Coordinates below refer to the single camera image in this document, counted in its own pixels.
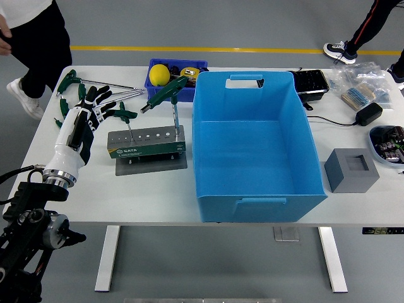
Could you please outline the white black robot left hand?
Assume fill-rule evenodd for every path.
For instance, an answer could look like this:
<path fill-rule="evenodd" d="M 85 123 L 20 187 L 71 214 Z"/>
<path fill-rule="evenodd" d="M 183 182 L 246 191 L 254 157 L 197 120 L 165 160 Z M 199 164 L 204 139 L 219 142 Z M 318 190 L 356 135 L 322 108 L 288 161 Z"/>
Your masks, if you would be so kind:
<path fill-rule="evenodd" d="M 102 109 L 96 109 L 100 102 L 112 95 L 109 86 L 91 86 L 79 104 L 69 110 L 55 144 L 55 154 L 45 166 L 46 174 L 64 172 L 78 176 L 90 158 L 93 133 L 104 121 Z"/>

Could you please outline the person's right hand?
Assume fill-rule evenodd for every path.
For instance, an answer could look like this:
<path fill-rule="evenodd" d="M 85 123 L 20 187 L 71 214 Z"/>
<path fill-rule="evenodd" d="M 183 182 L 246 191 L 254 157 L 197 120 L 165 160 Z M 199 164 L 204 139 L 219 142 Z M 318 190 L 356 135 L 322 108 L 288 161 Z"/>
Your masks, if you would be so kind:
<path fill-rule="evenodd" d="M 12 37 L 11 30 L 3 15 L 0 15 L 0 26 L 1 26 L 1 33 L 6 38 L 11 38 Z M 8 56 L 11 54 L 11 46 L 4 39 L 1 39 L 0 42 L 0 53 L 2 56 Z"/>

